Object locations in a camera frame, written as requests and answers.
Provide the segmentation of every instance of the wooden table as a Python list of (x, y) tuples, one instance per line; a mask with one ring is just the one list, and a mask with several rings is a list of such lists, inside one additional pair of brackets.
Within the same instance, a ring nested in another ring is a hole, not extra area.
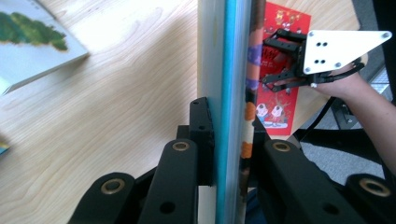
[[(276, 2), (311, 14), (313, 29), (358, 29), (349, 0)], [(0, 156), (2, 223), (66, 223), (100, 176), (139, 177), (197, 97), (197, 1), (42, 3), (91, 56), (0, 97), (0, 137), (12, 146)], [(326, 100), (308, 91), (297, 123)]]

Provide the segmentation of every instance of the book cover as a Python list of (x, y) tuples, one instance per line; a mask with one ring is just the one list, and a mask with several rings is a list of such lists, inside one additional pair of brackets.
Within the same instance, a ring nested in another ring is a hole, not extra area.
[(87, 55), (37, 1), (0, 1), (0, 93), (16, 90)]
[[(311, 16), (303, 12), (267, 2), (265, 5), (264, 34), (262, 40), (278, 28), (295, 33), (307, 34)], [(262, 48), (260, 77), (279, 74), (290, 66), (290, 57), (270, 47)], [(298, 88), (279, 92), (270, 91), (259, 85), (256, 114), (269, 135), (290, 135), (294, 118)]]

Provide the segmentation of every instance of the human arm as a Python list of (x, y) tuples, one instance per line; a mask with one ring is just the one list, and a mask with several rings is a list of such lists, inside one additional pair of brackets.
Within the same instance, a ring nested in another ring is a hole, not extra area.
[(333, 83), (320, 84), (316, 90), (344, 100), (369, 135), (384, 163), (396, 175), (396, 107), (358, 73)]

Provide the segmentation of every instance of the orange patch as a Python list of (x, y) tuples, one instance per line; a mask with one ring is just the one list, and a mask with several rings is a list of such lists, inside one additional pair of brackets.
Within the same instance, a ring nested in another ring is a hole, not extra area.
[(255, 118), (256, 118), (256, 106), (251, 102), (247, 102), (245, 108), (245, 120), (254, 120)]
[(242, 143), (242, 152), (241, 157), (243, 159), (250, 159), (251, 158), (251, 150), (253, 149), (253, 144), (243, 142)]

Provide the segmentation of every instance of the red card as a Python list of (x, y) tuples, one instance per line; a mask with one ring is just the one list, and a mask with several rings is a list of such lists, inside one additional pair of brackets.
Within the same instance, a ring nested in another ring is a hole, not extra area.
[[(263, 40), (278, 28), (295, 33), (307, 34), (311, 16), (305, 13), (267, 2), (265, 5)], [(279, 74), (288, 69), (291, 58), (279, 54), (277, 49), (262, 48), (260, 76)], [(257, 116), (269, 135), (291, 135), (298, 88), (271, 92), (265, 85), (259, 85), (257, 96)]]

